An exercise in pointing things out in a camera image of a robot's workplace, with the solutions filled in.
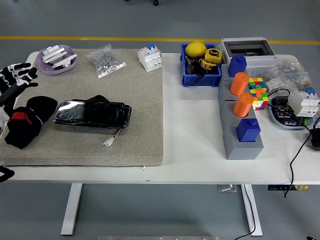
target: table leg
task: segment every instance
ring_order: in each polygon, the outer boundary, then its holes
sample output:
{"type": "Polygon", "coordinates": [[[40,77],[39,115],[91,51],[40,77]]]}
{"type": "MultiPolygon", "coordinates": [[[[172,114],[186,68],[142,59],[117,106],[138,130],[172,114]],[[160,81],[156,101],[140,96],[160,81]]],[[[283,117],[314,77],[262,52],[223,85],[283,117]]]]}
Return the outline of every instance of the table leg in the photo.
{"type": "Polygon", "coordinates": [[[82,183],[73,183],[71,185],[69,199],[66,205],[61,235],[72,236],[74,232],[81,189],[82,189],[82,183]]]}
{"type": "Polygon", "coordinates": [[[246,217],[248,219],[250,233],[254,230],[254,227],[255,227],[255,231],[251,234],[251,236],[262,236],[262,230],[261,230],[260,220],[259,220],[259,216],[258,216],[258,210],[257,210],[252,186],[247,185],[247,184],[241,185],[241,190],[242,190],[244,207],[245,207],[246,217]],[[250,202],[248,200],[246,192],[248,193],[248,196],[251,201],[252,211],[251,211],[250,202]]]}

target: gray felt mat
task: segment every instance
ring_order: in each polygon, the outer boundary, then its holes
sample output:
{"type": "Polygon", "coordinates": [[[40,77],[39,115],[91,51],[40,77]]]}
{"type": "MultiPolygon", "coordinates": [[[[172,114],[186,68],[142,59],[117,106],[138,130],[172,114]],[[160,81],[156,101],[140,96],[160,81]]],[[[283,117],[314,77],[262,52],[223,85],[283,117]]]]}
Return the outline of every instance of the gray felt mat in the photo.
{"type": "Polygon", "coordinates": [[[163,160],[162,68],[146,72],[138,50],[114,49],[127,66],[98,78],[96,69],[84,57],[90,49],[74,49],[74,68],[58,75],[38,69],[34,82],[19,97],[17,107],[28,99],[47,96],[58,101],[89,99],[102,95],[111,102],[132,107],[129,126],[110,147],[103,143],[116,129],[55,124],[42,125],[40,134],[24,149],[5,142],[8,128],[0,140],[0,163],[5,166],[158,166],[163,160]]]}

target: gray floor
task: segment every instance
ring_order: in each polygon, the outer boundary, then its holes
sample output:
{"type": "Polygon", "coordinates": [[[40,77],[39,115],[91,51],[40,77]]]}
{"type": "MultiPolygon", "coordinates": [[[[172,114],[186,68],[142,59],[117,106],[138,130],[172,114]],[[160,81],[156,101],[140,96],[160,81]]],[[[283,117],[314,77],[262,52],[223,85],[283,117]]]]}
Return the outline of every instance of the gray floor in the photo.
{"type": "MultiPolygon", "coordinates": [[[[320,41],[320,1],[314,0],[0,0],[0,68],[24,62],[57,44],[72,48],[139,49],[139,41],[63,40],[65,37],[320,41]],[[14,40],[1,36],[55,36],[14,40]]],[[[155,41],[179,53],[180,41],[155,41]]],[[[320,93],[320,45],[271,44],[276,54],[297,57],[320,93]]],[[[60,236],[70,184],[1,183],[0,239],[97,240],[98,236],[219,236],[249,231],[241,192],[221,194],[216,185],[84,185],[74,235],[60,236]]],[[[253,186],[263,240],[320,239],[320,187],[268,191],[253,186]]]]}

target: robotic hand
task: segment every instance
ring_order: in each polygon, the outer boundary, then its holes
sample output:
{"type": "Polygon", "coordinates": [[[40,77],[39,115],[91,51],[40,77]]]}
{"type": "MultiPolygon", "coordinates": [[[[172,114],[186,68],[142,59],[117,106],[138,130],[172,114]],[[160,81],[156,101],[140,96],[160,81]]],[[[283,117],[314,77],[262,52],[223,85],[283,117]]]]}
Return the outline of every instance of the robotic hand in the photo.
{"type": "Polygon", "coordinates": [[[13,106],[18,97],[26,88],[36,87],[38,83],[31,81],[36,79],[37,68],[32,67],[30,63],[12,64],[0,71],[0,107],[5,105],[4,110],[10,116],[13,106]]]}
{"type": "Polygon", "coordinates": [[[22,78],[29,69],[23,70],[24,68],[29,68],[30,63],[18,63],[6,66],[0,71],[0,92],[3,94],[12,84],[16,82],[16,79],[22,78]]]}

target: gray base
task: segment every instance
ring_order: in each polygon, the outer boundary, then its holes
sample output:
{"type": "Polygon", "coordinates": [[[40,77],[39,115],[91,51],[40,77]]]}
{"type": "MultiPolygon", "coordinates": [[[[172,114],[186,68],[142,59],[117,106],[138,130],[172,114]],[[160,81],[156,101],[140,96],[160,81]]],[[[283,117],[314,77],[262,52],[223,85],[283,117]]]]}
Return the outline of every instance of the gray base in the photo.
{"type": "Polygon", "coordinates": [[[76,65],[58,75],[38,69],[37,87],[26,89],[17,101],[25,106],[34,96],[64,100],[89,99],[102,95],[111,102],[132,107],[129,126],[112,146],[103,143],[116,129],[55,124],[53,116],[24,149],[8,145],[4,130],[0,140],[1,164],[6,166],[158,166],[163,161],[162,68],[146,72],[136,49],[114,49],[126,67],[98,78],[96,69],[84,57],[92,50],[74,49],[76,65]]]}
{"type": "Polygon", "coordinates": [[[228,160],[252,160],[256,159],[264,148],[260,134],[254,142],[240,142],[237,130],[240,121],[244,119],[255,119],[256,114],[253,108],[246,117],[237,117],[234,112],[235,101],[225,101],[220,113],[221,125],[223,130],[223,142],[228,160]]]}
{"type": "MultiPolygon", "coordinates": [[[[218,92],[218,103],[219,103],[219,111],[221,113],[221,110],[224,106],[225,101],[237,101],[239,96],[233,95],[230,92],[231,85],[234,81],[234,77],[229,77],[228,74],[228,66],[226,64],[221,65],[221,72],[222,77],[219,82],[219,92],[218,92]]],[[[250,93],[249,87],[247,86],[244,90],[245,93],[250,93]]]]}

